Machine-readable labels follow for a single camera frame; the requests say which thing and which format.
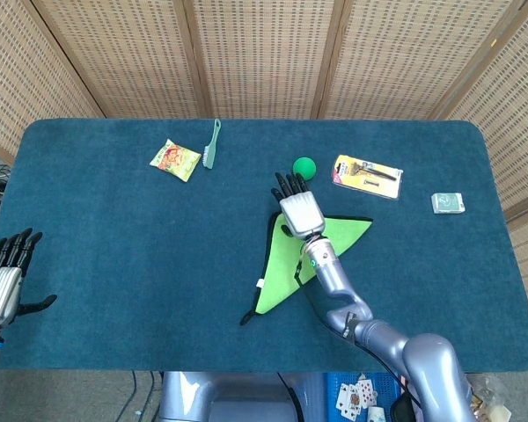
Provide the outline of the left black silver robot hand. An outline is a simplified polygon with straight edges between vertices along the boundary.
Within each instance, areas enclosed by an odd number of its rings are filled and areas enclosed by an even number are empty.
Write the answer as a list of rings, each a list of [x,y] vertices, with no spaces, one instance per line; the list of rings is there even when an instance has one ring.
[[[33,251],[42,236],[42,232],[33,234],[33,230],[28,228],[12,237],[0,239],[0,329],[9,326],[16,317],[47,309],[57,299],[57,295],[49,295],[41,302],[20,302]]]

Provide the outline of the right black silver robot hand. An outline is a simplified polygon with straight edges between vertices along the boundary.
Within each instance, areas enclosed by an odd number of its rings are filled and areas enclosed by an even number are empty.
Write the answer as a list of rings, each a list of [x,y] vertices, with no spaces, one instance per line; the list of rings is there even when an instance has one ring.
[[[275,173],[279,185],[271,193],[278,202],[292,236],[305,240],[321,235],[325,229],[325,217],[318,202],[308,188],[303,176]]]

